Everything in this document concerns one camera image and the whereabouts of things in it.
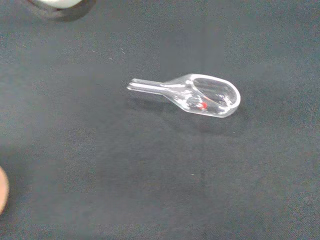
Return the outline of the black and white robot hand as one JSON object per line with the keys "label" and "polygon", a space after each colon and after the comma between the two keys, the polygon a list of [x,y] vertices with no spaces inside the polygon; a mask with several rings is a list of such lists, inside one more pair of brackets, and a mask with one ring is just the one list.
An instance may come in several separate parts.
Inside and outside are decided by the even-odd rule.
{"label": "black and white robot hand", "polygon": [[72,22],[84,17],[96,0],[22,0],[40,18],[55,22]]}

